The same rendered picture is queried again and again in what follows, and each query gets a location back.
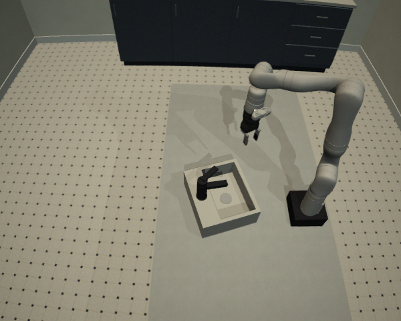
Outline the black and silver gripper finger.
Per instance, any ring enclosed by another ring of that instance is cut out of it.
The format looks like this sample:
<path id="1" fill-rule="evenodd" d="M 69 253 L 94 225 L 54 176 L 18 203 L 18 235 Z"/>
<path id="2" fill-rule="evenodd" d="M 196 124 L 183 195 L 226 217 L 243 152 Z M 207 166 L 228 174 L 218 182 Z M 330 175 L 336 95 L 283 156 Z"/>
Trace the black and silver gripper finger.
<path id="1" fill-rule="evenodd" d="M 241 132 L 244 134 L 243 143 L 244 143 L 244 145 L 246 146 L 247 143 L 248 143 L 249 135 L 248 135 L 247 133 L 245 134 L 242 130 L 241 130 Z"/>
<path id="2" fill-rule="evenodd" d="M 259 132 L 260 132 L 261 130 L 258 128 L 258 129 L 256 129 L 255 130 L 255 133 L 254 133 L 254 136 L 253 136 L 253 138 L 257 141 L 257 139 L 258 139 L 258 137 L 259 137 Z"/>

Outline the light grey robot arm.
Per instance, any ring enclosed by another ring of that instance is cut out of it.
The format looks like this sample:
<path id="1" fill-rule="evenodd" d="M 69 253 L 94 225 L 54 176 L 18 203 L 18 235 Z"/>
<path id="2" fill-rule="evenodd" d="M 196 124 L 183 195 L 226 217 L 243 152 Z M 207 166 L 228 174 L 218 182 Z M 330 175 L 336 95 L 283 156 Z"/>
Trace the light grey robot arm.
<path id="1" fill-rule="evenodd" d="M 267 62 L 260 62 L 254 67 L 249 81 L 251 86 L 247 100 L 254 105 L 264 103 L 267 89 L 335 93 L 333 116 L 323 142 L 323 155 L 315 179 L 300 205 L 303 214 L 314 216 L 321 211 L 325 198 L 337 183 L 340 157 L 348 148 L 352 125 L 364 99 L 365 86 L 361 80 L 353 77 L 304 74 L 291 70 L 273 73 L 273 68 Z"/>

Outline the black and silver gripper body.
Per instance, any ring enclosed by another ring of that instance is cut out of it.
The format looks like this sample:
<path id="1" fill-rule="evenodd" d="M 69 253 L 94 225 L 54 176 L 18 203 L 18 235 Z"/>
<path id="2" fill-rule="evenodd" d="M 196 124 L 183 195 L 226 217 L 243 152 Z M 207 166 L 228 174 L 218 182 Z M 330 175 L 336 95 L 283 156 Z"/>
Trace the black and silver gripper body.
<path id="1" fill-rule="evenodd" d="M 249 103 L 246 99 L 243 112 L 243 121 L 241 122 L 240 129 L 245 134 L 258 129 L 260 119 L 270 115 L 270 113 L 271 109 L 264 107 L 264 103 L 261 105 L 254 105 Z"/>

